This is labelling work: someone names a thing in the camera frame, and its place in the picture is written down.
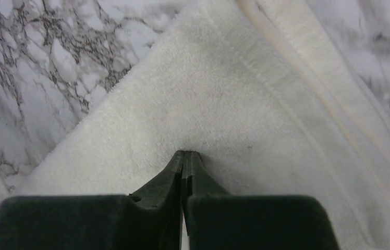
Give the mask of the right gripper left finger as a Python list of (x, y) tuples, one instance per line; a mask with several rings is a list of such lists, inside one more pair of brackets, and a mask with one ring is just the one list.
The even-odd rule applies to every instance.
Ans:
[(180, 249), (185, 153), (135, 192), (14, 196), (0, 203), (0, 249)]

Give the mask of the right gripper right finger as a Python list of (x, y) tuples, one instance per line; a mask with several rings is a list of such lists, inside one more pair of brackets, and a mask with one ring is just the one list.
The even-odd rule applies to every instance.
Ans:
[(339, 249), (326, 210), (303, 195), (232, 195), (197, 152), (182, 162), (182, 207), (191, 249)]

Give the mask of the white towel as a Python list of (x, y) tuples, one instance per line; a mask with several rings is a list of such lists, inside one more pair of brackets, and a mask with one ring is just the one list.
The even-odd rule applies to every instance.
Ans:
[(305, 1), (196, 1), (19, 195), (134, 191), (179, 149), (236, 194), (310, 195), (342, 249), (390, 249), (390, 85)]

